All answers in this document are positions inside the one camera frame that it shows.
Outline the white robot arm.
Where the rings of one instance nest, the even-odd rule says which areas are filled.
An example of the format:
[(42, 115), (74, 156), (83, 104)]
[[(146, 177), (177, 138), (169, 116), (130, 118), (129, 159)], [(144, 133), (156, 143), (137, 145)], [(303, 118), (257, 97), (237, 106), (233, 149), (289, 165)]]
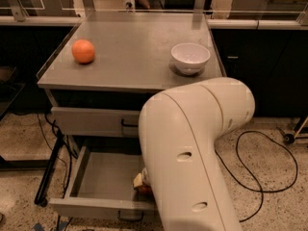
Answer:
[(242, 231), (215, 140), (253, 117), (241, 81), (220, 77), (161, 91), (139, 118), (141, 153), (165, 231)]

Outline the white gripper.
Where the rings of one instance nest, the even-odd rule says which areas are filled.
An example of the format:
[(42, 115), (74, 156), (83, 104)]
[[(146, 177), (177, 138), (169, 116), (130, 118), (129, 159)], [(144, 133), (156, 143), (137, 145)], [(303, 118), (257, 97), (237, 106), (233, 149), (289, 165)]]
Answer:
[(143, 184), (150, 186), (150, 180), (146, 167), (144, 167), (141, 171), (141, 174), (139, 173), (133, 180), (133, 188), (138, 190), (143, 186)]

